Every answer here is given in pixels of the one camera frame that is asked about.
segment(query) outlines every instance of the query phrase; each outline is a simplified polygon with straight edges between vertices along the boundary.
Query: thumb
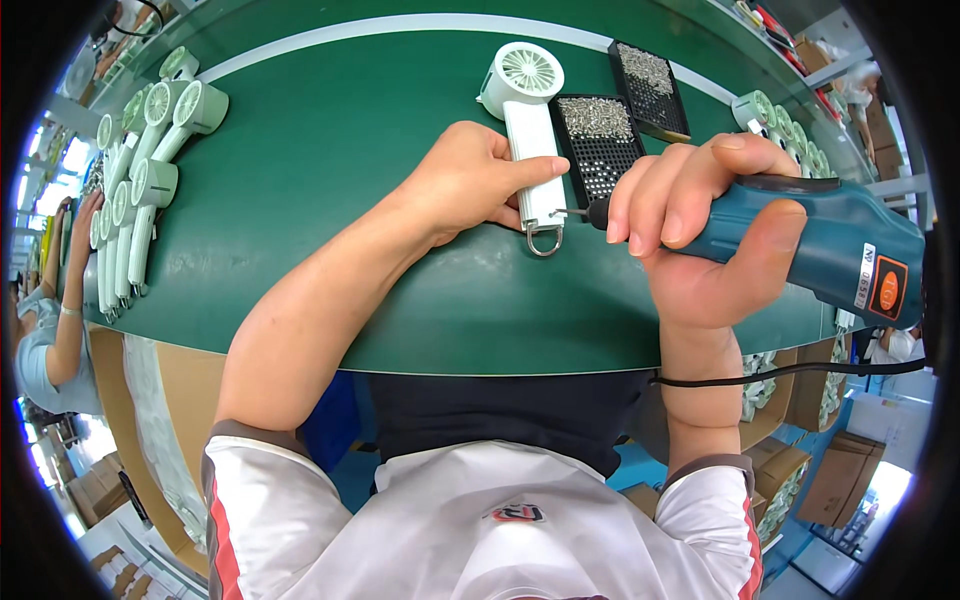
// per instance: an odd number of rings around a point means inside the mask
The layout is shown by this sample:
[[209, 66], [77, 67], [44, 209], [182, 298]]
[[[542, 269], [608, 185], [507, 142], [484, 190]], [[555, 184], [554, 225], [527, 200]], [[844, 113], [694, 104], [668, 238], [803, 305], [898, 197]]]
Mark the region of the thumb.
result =
[[786, 199], [766, 205], [730, 262], [715, 271], [715, 305], [739, 321], [779, 298], [805, 225], [802, 205]]
[[504, 162], [502, 165], [511, 194], [524, 187], [547, 183], [566, 173], [569, 168], [570, 162], [562, 156], [535, 156]]

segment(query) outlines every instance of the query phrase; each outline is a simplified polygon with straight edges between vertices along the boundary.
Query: finger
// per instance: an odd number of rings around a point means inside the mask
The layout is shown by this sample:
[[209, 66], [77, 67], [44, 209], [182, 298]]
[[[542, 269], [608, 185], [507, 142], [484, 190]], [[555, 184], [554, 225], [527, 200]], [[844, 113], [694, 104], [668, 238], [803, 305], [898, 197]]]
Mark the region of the finger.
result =
[[659, 240], [683, 248], [704, 229], [710, 203], [737, 175], [770, 173], [797, 177], [797, 163], [768, 139], [752, 133], [721, 133], [698, 148], [677, 174], [664, 210]]
[[650, 165], [657, 162], [656, 156], [641, 156], [634, 165], [623, 174], [610, 194], [610, 207], [607, 209], [607, 243], [619, 244], [630, 236], [630, 199], [634, 196], [636, 185], [647, 172]]
[[498, 206], [487, 220], [492, 223], [499, 223], [510, 229], [522, 231], [520, 228], [520, 213], [515, 208], [510, 208], [506, 204]]
[[562, 156], [536, 156], [516, 162], [502, 162], [498, 165], [509, 193], [518, 189], [539, 185], [559, 177], [570, 168], [570, 161]]
[[696, 151], [696, 146], [671, 144], [643, 175], [630, 203], [628, 252], [631, 255], [642, 258], [660, 245], [670, 188], [687, 159]]
[[510, 160], [510, 140], [490, 128], [487, 130], [487, 143], [494, 158]]
[[779, 199], [766, 205], [747, 229], [733, 258], [710, 271], [700, 293], [710, 298], [711, 312], [736, 323], [776, 300], [783, 291], [801, 233], [804, 207]]
[[722, 133], [708, 142], [721, 165], [738, 175], [800, 176], [800, 165], [777, 144], [753, 133]]

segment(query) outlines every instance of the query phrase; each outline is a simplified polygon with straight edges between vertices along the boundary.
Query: hand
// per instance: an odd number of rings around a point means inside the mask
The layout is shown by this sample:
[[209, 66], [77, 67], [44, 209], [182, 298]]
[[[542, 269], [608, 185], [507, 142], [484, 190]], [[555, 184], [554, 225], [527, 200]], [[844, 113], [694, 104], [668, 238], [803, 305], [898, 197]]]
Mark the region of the hand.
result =
[[660, 248], [683, 248], [704, 228], [710, 203], [735, 175], [798, 177], [797, 163], [752, 133], [721, 133], [701, 147], [673, 144], [644, 156], [613, 190], [607, 241], [629, 238], [643, 261], [662, 324], [718, 329], [770, 304], [783, 289], [806, 224], [792, 200], [769, 203], [754, 219], [726, 265]]
[[60, 206], [57, 206], [57, 212], [54, 213], [54, 231], [60, 229], [63, 225], [63, 215], [66, 214], [67, 210], [70, 210], [70, 203], [73, 202], [73, 198], [67, 196], [60, 201]]
[[430, 227], [434, 246], [442, 246], [484, 221], [520, 231], [517, 190], [546, 183], [569, 168], [566, 158], [559, 156], [512, 162], [506, 137], [461, 121], [446, 129], [384, 202], [418, 213]]
[[86, 260], [90, 256], [90, 222], [93, 220], [93, 213], [103, 205], [104, 190], [98, 187], [80, 204], [77, 218], [70, 230], [70, 262], [79, 260], [81, 268], [86, 266]]

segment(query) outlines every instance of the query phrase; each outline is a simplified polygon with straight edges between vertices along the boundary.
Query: white edge strip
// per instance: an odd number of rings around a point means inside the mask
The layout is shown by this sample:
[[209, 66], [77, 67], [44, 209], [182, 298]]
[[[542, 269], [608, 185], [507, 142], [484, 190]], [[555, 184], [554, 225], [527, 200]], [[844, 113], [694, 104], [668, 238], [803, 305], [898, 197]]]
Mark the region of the white edge strip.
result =
[[[488, 32], [535, 37], [538, 39], [559, 41], [603, 53], [607, 52], [607, 47], [610, 46], [610, 43], [613, 41], [612, 37], [601, 36], [582, 29], [515, 16], [475, 14], [469, 12], [396, 14], [350, 21], [348, 23], [338, 23], [336, 25], [329, 25], [278, 39], [258, 48], [248, 50], [232, 59], [225, 60], [205, 70], [197, 76], [197, 79], [205, 84], [209, 84], [230, 73], [261, 62], [262, 60], [272, 59], [273, 57], [278, 57], [288, 52], [327, 43], [329, 41], [350, 39], [352, 37], [376, 36], [378, 34], [418, 31]], [[670, 61], [670, 65], [673, 68], [673, 75], [677, 81], [699, 89], [707, 94], [707, 96], [725, 105], [730, 105], [736, 98], [733, 93], [703, 75], [691, 71], [674, 61]]]

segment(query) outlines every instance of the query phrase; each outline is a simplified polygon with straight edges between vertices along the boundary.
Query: label sticker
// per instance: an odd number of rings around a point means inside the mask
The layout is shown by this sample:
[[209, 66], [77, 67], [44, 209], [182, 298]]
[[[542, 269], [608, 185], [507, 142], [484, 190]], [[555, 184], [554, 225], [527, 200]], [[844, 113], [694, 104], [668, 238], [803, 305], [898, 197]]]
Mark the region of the label sticker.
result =
[[878, 255], [876, 257], [876, 275], [870, 297], [870, 312], [883, 315], [895, 321], [903, 308], [906, 295], [906, 276], [909, 270], [903, 263]]
[[873, 244], [863, 245], [863, 259], [860, 261], [860, 280], [856, 283], [856, 297], [853, 305], [863, 310], [867, 307], [870, 298], [870, 287], [874, 281], [874, 266], [876, 262], [876, 248]]

